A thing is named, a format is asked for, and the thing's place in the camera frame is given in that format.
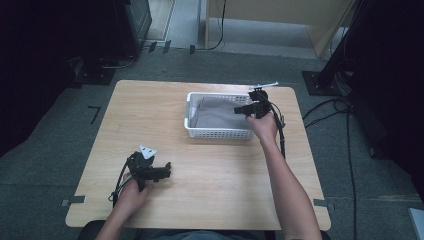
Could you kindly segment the white flat object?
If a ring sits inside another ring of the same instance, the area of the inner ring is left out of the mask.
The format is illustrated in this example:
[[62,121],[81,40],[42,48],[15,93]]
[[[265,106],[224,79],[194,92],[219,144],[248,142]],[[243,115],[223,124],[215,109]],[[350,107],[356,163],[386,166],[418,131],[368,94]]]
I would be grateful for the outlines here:
[[409,208],[408,212],[417,240],[424,240],[424,210]]

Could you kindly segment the person's right hand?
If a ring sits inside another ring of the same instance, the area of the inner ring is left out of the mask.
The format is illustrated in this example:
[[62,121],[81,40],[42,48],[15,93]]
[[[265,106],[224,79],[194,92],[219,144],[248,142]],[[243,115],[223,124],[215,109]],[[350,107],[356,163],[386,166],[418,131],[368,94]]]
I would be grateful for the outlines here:
[[245,120],[251,125],[261,143],[276,143],[277,126],[272,113],[267,113],[260,119],[247,116]]

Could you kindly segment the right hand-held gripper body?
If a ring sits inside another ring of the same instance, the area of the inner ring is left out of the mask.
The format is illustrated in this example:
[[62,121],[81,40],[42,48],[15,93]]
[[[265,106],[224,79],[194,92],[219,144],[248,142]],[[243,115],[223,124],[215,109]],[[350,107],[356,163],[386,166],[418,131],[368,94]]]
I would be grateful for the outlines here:
[[277,85],[277,82],[265,85],[256,85],[249,88],[249,97],[252,103],[249,105],[250,115],[254,115],[256,119],[261,119],[269,112],[274,112],[273,103],[269,101],[267,92],[264,90],[265,87],[271,87]]

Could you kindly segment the grey tape strip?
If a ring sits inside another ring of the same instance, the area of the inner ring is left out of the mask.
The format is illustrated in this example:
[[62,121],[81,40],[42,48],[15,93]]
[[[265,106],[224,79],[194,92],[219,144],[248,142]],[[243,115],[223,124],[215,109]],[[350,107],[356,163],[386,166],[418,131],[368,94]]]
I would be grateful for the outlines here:
[[313,199],[314,206],[317,207],[326,207],[328,211],[334,211],[335,205],[333,203],[328,202],[325,199]]
[[69,199],[63,199],[60,203],[61,207],[69,207],[72,204],[84,203],[86,196],[72,196]]

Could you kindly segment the person's lap in dark clothing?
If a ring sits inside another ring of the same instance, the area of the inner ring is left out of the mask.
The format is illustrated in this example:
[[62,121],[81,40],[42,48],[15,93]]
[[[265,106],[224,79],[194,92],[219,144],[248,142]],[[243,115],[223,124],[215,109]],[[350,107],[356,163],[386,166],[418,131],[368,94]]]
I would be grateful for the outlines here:
[[123,240],[277,240],[274,231],[138,229]]

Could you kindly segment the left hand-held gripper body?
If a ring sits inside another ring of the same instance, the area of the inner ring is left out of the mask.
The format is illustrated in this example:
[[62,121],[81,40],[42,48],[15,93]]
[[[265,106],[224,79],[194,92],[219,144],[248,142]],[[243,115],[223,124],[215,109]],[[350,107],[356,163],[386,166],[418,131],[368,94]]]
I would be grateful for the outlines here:
[[148,180],[155,182],[154,178],[157,171],[166,170],[165,167],[152,166],[156,153],[156,150],[140,145],[139,151],[135,151],[127,158],[127,166],[131,176],[138,183],[140,191],[144,189]]

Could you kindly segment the grey cloth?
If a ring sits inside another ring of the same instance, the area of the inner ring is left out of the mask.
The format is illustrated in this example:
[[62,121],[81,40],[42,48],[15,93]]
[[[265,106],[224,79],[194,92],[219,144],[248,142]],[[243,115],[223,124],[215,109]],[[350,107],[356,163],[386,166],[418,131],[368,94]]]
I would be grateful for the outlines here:
[[241,107],[241,104],[235,101],[204,97],[198,101],[189,126],[191,128],[251,130],[245,117],[234,113],[234,109],[238,107]]

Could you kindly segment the dark curtain with stand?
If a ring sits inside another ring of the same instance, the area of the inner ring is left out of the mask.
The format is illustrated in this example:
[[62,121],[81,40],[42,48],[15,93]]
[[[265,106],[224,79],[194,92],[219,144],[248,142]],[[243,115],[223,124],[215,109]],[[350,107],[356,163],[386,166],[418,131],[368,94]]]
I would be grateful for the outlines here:
[[424,0],[361,0],[321,73],[344,71],[370,147],[409,174],[424,202]]

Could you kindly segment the white perforated plastic basket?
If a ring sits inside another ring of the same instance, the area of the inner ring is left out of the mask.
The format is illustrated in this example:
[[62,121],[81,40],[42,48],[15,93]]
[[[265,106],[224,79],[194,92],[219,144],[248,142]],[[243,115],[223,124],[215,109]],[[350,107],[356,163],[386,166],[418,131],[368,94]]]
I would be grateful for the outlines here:
[[237,93],[211,93],[211,92],[190,92],[186,97],[186,110],[184,116],[184,127],[191,138],[208,139],[237,139],[249,140],[253,136],[253,130],[241,129],[215,129],[215,128],[191,128],[190,119],[194,116],[194,110],[199,100],[204,97],[224,98],[235,101],[241,106],[249,105],[252,100],[247,94]]

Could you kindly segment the person's left hand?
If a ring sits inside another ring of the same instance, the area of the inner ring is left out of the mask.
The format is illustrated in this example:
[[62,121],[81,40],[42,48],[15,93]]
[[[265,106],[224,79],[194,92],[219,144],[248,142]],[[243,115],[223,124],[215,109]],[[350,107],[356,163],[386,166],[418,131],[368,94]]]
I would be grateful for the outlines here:
[[113,209],[114,214],[123,221],[128,220],[146,202],[151,189],[152,186],[148,184],[140,191],[138,183],[135,180],[130,180],[121,190],[119,199]]

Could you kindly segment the light wooden furniture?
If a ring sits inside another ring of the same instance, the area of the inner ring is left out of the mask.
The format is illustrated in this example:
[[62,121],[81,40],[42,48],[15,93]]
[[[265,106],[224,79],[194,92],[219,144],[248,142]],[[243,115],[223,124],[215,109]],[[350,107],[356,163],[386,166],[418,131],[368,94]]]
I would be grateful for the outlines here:
[[358,0],[206,0],[205,46],[210,18],[305,25],[317,57],[322,57]]

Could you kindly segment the black cabinet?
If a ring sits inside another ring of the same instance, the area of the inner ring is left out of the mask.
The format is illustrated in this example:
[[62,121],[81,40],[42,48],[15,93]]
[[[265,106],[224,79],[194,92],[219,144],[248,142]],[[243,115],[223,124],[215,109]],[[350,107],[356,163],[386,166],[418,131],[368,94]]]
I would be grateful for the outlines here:
[[114,0],[115,13],[126,56],[137,56],[152,23],[148,0]]

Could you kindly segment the black stand base plate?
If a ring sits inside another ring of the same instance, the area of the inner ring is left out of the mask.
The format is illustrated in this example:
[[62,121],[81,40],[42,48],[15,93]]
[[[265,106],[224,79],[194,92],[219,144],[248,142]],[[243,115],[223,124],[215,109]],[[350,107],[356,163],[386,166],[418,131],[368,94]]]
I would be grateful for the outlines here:
[[347,96],[348,92],[338,79],[321,72],[303,71],[302,77],[310,95],[314,96]]

